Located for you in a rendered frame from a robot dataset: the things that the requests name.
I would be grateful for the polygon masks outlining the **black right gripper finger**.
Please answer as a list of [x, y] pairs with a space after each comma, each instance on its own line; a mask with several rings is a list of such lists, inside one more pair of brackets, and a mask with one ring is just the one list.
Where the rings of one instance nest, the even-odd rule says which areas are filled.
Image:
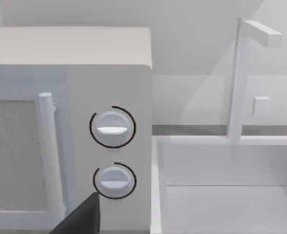
[[100, 195], [92, 193], [48, 234], [100, 234]]

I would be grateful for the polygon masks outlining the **white microwave knob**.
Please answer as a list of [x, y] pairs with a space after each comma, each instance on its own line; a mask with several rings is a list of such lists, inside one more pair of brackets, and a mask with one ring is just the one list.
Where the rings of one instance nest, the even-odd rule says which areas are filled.
[[126, 169], [113, 166], [103, 169], [98, 175], [97, 182], [104, 195], [120, 197], [131, 190], [132, 178]]
[[92, 130], [101, 143], [118, 146], [128, 140], [131, 125], [125, 114], [113, 110], [97, 115]]

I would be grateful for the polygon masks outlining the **pale microwave oven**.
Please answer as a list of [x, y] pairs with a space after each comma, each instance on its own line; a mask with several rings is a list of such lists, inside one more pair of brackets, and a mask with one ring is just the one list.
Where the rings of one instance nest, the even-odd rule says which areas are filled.
[[[100, 234], [150, 234], [150, 30], [93, 26], [0, 27], [0, 65], [52, 66], [66, 70], [77, 196], [69, 214], [92, 193], [98, 192]], [[131, 125], [128, 140], [118, 146], [101, 143], [92, 130], [97, 115], [113, 110], [125, 114]], [[98, 175], [113, 166], [126, 169], [132, 178], [131, 190], [124, 196], [109, 197], [99, 189]], [[54, 228], [0, 230], [0, 234], [48, 234]]]

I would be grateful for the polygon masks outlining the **white sink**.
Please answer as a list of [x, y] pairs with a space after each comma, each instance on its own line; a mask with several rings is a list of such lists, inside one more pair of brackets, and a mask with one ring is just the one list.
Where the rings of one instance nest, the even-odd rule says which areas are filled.
[[154, 136], [152, 234], [287, 234], [287, 136]]

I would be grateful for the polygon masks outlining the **microwave door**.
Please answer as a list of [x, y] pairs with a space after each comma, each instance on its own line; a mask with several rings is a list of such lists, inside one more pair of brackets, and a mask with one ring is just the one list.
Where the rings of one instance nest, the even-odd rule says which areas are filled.
[[76, 201], [74, 152], [66, 70], [52, 66], [0, 65], [0, 230], [48, 231], [39, 94], [51, 93], [56, 107], [65, 216]]

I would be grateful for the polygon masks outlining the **tall white tap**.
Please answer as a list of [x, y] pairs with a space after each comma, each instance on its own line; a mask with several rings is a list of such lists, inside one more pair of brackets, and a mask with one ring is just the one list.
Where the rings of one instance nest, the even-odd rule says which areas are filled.
[[277, 49], [281, 47], [282, 40], [282, 32], [256, 20], [243, 18], [237, 20], [227, 123], [227, 138], [231, 144], [238, 144], [242, 137], [244, 102], [252, 42], [255, 41], [265, 48]]

